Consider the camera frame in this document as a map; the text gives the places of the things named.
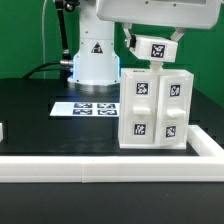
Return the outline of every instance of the warning label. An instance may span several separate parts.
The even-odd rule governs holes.
[[[102,48],[100,46],[100,44],[97,42],[95,47],[93,48],[93,50],[91,51],[91,53],[94,54],[103,54]]]

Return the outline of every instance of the green wall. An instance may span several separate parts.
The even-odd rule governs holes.
[[[44,0],[8,1],[0,8],[0,78],[21,78],[43,63],[41,14]],[[66,13],[69,46],[78,51],[78,12]],[[46,11],[47,61],[61,58],[61,43],[53,0]],[[173,28],[134,25],[132,32],[170,37]],[[187,69],[195,75],[194,86],[224,107],[224,7],[218,24],[212,30],[187,30],[179,43],[175,64],[165,68]],[[147,61],[137,60],[124,45],[121,24],[116,24],[115,51],[122,67],[147,68]],[[57,73],[47,77],[57,78]]]

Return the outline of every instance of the black cable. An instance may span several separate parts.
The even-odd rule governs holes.
[[[45,67],[48,67],[48,66],[51,66],[51,65],[60,65],[60,62],[59,61],[53,61],[53,62],[49,62],[49,63],[45,63],[43,65],[40,65],[38,67],[36,67],[35,69],[33,69],[32,71],[26,73],[24,76],[23,76],[23,79],[28,79],[33,73],[35,73],[37,70],[40,70],[41,68],[45,68]]]

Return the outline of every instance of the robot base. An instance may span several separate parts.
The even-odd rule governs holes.
[[[90,93],[105,93],[105,92],[115,92],[120,90],[120,83],[115,83],[112,85],[88,85],[88,84],[81,84],[77,82],[68,82],[68,88],[77,89],[84,92]]]

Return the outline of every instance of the black tabletop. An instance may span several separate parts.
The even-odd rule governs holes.
[[[117,118],[50,118],[55,101],[118,102],[119,94],[89,95],[59,80],[0,80],[1,155],[158,155],[120,150]],[[223,108],[194,90],[190,123],[221,146]],[[196,155],[161,152],[161,155]],[[222,224],[223,183],[0,184],[4,224]]]
[[[89,94],[60,80],[0,80],[1,155],[197,155],[187,150],[120,149],[118,118],[50,117],[55,102],[119,102],[119,92]],[[190,123],[224,144],[224,109],[194,90]]]

